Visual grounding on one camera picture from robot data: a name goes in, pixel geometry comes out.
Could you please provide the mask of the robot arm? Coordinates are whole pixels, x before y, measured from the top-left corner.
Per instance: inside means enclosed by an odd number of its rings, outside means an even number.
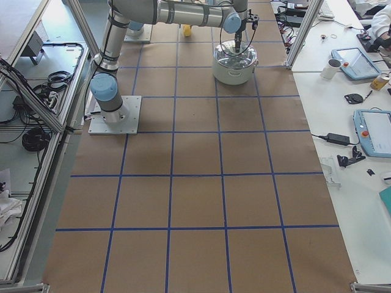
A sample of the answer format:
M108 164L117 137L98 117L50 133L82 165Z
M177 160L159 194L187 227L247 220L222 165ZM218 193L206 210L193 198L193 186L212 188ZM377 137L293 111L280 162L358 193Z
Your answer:
M247 1L109 1L109 14L99 53L94 57L90 91L100 107L103 121L109 125L121 123L129 109L119 93L117 70L128 26L166 23L199 27L219 27L235 35L241 43L241 33L247 23Z

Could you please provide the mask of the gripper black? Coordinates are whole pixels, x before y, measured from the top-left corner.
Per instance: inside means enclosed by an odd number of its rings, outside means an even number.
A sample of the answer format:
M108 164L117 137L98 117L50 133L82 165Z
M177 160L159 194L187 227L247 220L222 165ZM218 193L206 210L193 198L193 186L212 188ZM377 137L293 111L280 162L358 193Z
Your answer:
M240 46L241 42L242 42L242 32L237 31L237 32L235 32L235 45Z

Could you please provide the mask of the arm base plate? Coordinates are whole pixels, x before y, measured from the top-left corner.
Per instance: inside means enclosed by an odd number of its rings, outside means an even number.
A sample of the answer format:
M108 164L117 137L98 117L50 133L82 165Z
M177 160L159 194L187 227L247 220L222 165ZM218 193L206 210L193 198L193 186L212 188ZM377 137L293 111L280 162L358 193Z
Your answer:
M89 134L137 134L139 114L141 109L141 96L122 96L121 108L114 112L105 112L95 103L90 117Z
M152 25L142 24L135 21L130 22L124 42L128 43L150 43L152 36Z

